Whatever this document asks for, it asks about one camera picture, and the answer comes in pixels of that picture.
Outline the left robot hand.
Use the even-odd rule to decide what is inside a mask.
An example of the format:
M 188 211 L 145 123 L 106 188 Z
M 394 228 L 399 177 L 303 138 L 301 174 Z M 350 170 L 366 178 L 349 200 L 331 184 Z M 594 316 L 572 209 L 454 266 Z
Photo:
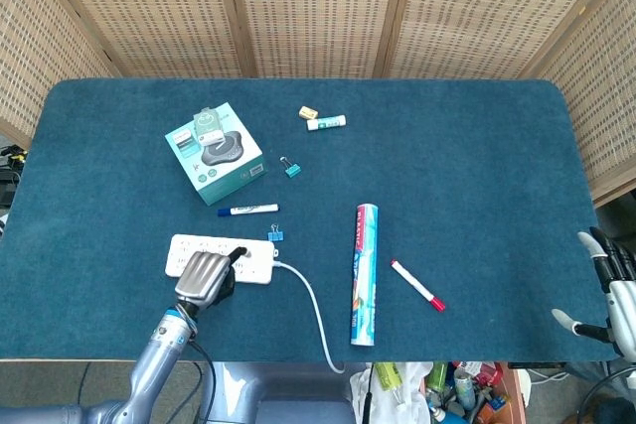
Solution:
M 229 298 L 236 287 L 235 262 L 247 254 L 243 246 L 229 255 L 197 251 L 188 261 L 175 287 L 177 299 L 208 309 Z

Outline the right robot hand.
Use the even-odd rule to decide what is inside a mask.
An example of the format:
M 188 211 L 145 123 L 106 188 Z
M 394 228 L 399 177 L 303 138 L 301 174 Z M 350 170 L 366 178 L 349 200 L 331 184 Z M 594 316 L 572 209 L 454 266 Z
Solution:
M 556 321 L 576 336 L 613 345 L 628 362 L 635 362 L 635 252 L 608 237 L 600 228 L 579 231 L 605 297 L 607 325 L 585 324 L 560 309 L 551 309 Z

